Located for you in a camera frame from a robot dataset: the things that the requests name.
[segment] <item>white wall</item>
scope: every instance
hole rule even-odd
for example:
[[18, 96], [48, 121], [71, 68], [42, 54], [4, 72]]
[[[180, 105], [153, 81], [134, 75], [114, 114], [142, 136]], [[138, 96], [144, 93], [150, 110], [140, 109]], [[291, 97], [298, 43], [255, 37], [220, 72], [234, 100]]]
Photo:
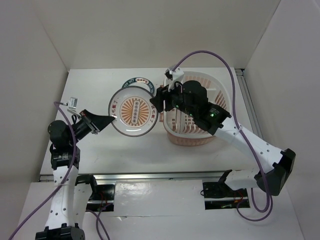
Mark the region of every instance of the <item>white wall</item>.
[[30, 1], [0, 1], [0, 233], [16, 228], [37, 179], [67, 71]]
[[282, 0], [245, 70], [265, 138], [297, 156], [287, 188], [306, 240], [319, 238], [320, 0]]
[[[33, 0], [67, 68], [160, 68], [191, 51], [244, 68], [280, 0]], [[185, 67], [222, 67], [194, 56]]]

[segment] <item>round plate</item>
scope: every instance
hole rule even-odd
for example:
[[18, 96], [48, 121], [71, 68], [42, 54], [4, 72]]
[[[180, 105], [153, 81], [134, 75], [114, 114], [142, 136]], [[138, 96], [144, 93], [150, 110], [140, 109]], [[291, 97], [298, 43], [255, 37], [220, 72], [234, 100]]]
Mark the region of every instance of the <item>round plate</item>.
[[111, 124], [128, 137], [147, 134], [158, 119], [158, 111], [149, 101], [152, 97], [150, 92], [139, 86], [121, 88], [109, 103], [109, 115], [116, 117]]

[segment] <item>orange sunburst pattern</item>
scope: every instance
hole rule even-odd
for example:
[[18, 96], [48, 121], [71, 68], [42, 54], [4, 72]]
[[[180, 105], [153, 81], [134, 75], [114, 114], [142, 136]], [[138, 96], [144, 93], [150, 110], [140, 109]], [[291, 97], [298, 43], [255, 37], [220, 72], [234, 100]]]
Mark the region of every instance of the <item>orange sunburst pattern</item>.
[[134, 96], [126, 99], [120, 107], [122, 121], [131, 127], [141, 127], [150, 118], [150, 108], [146, 101]]

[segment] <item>metal strip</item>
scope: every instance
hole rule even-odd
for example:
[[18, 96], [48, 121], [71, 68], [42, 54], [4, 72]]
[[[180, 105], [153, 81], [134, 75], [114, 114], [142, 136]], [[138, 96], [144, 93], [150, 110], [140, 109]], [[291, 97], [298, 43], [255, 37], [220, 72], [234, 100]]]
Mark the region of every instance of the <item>metal strip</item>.
[[[94, 174], [98, 185], [112, 184], [117, 181], [163, 181], [163, 180], [205, 180], [217, 182], [223, 171], [212, 172], [169, 172], [169, 173], [128, 173], [128, 174]], [[53, 182], [53, 175], [41, 175], [39, 182]]]
[[236, 69], [235, 70], [236, 77], [239, 82], [240, 90], [243, 96], [244, 104], [246, 107], [246, 110], [248, 112], [249, 120], [252, 126], [252, 132], [257, 135], [259, 138], [263, 139], [263, 135], [258, 123], [257, 115], [255, 112], [254, 105], [252, 103], [252, 99], [250, 97], [249, 89], [247, 86], [246, 79], [244, 77], [244, 73], [242, 69]]

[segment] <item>white table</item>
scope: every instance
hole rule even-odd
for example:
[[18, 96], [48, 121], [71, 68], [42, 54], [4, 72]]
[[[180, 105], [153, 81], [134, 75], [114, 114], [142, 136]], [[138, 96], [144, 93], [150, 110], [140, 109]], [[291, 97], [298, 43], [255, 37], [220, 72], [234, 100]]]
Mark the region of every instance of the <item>white table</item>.
[[[165, 70], [165, 68], [72, 69], [61, 101], [67, 102], [70, 97], [77, 97], [78, 111], [87, 109], [94, 114], [107, 115], [112, 95], [125, 81], [143, 77], [152, 81], [157, 88], [163, 83]], [[202, 72], [215, 77], [221, 81], [231, 96], [231, 78], [226, 68], [183, 68], [183, 70]], [[251, 130], [236, 73], [234, 69], [232, 71], [236, 81], [238, 120]], [[62, 120], [63, 117], [58, 113], [56, 119]], [[49, 145], [41, 175], [52, 174]], [[256, 167], [254, 161], [217, 138], [209, 144], [197, 147], [174, 145], [168, 140], [162, 122], [158, 122], [151, 132], [141, 137], [126, 137], [109, 125], [98, 135], [87, 135], [78, 143], [78, 147], [81, 150], [80, 174], [201, 172]]]
[[[53, 190], [51, 182], [32, 183], [20, 222]], [[111, 240], [303, 240], [287, 189], [274, 197], [274, 209], [262, 222], [242, 219], [235, 209], [205, 210], [200, 195], [201, 180], [151, 181], [118, 183], [114, 212], [101, 214]], [[265, 194], [257, 190], [261, 208]], [[15, 240], [32, 240], [44, 230], [50, 211], [45, 204], [18, 232]], [[252, 208], [241, 208], [250, 218], [262, 215]], [[98, 240], [96, 219], [84, 216], [83, 230], [87, 240]]]

